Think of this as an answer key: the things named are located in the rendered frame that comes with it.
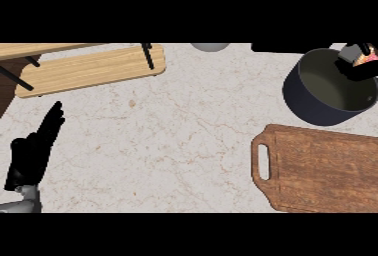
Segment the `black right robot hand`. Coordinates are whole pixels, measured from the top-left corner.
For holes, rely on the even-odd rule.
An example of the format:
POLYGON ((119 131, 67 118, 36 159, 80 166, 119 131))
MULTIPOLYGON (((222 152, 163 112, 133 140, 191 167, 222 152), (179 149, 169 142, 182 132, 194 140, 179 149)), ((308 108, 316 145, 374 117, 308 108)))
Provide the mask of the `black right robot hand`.
POLYGON ((342 74, 353 81, 362 81, 378 76, 378 60, 352 66, 343 59, 339 59, 336 65, 342 74))

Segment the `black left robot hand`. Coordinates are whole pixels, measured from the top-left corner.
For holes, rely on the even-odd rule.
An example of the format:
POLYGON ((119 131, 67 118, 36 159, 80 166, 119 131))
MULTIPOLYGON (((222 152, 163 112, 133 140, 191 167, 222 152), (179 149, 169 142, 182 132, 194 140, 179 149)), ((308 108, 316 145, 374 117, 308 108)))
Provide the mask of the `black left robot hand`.
POLYGON ((15 191, 18 187, 26 185, 37 186, 42 182, 51 151, 64 122, 63 103, 57 102, 37 131, 26 138, 17 138, 12 141, 12 161, 5 183, 6 191, 15 191))

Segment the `pink frosted cupcake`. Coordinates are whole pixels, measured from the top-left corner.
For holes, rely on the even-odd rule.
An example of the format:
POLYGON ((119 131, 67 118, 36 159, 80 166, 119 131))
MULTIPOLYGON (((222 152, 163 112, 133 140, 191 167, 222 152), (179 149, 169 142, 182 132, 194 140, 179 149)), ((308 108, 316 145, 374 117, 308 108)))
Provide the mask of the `pink frosted cupcake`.
POLYGON ((346 46, 339 54, 339 57, 352 64, 352 66, 359 66, 371 61, 378 60, 378 49, 368 45, 370 54, 365 55, 361 47, 358 45, 346 46))

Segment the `dark grey pot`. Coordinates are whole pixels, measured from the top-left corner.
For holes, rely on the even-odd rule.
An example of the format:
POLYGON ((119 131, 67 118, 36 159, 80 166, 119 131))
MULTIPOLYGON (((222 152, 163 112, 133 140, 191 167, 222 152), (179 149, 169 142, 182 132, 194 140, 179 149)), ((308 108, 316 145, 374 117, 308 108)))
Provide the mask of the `dark grey pot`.
POLYGON ((378 79, 350 80, 336 65, 339 51, 315 49, 299 60, 284 82, 284 100, 297 117, 318 126, 333 126, 377 103, 378 79))

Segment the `brown wooden cutting board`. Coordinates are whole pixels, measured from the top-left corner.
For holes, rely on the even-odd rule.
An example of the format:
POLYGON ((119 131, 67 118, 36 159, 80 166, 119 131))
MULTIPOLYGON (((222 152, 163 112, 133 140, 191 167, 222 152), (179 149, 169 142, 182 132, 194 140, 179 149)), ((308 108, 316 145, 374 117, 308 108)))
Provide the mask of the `brown wooden cutting board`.
POLYGON ((252 177, 280 211, 378 212, 378 137, 271 124, 252 177))

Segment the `dark brown wooden panel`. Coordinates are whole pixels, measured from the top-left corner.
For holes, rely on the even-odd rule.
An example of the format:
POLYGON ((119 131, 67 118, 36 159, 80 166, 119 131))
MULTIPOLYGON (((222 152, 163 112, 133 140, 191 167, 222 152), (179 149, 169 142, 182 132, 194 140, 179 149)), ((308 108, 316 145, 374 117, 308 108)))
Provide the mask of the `dark brown wooden panel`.
MULTIPOLYGON (((30 61, 21 57, 15 59, 8 59, 0 61, 0 66, 17 76, 21 76, 23 70, 26 66, 30 64, 30 61)), ((15 88, 17 82, 12 81, 2 73, 0 73, 0 117, 3 116, 8 107, 15 98, 15 88)))

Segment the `grey round object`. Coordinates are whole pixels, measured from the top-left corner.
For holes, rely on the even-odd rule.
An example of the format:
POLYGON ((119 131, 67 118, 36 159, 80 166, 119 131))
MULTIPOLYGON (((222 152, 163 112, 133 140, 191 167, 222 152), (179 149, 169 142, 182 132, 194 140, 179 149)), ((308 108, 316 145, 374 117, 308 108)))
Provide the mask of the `grey round object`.
POLYGON ((228 43, 194 43, 192 46, 200 51, 219 52, 229 46, 229 44, 228 43))

